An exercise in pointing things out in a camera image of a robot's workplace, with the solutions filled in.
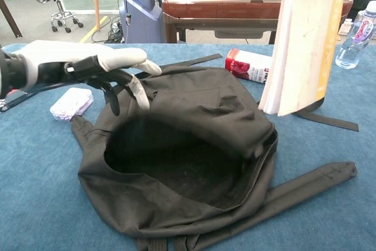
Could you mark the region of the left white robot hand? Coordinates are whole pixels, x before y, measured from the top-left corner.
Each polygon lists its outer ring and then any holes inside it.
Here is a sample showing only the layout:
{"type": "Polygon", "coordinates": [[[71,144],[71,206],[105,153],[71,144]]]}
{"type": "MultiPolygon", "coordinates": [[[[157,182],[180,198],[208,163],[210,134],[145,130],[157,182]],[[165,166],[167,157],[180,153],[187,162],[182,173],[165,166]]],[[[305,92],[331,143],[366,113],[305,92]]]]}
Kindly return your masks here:
{"type": "Polygon", "coordinates": [[[108,75],[123,68],[140,69],[151,75],[160,75],[161,68],[148,60],[147,53],[140,48],[113,49],[96,43],[75,43],[62,41],[33,41],[16,54],[23,60],[26,81],[18,88],[30,91],[46,84],[62,82],[58,69],[48,65],[67,63],[73,68],[76,80],[95,75],[108,75]]]}

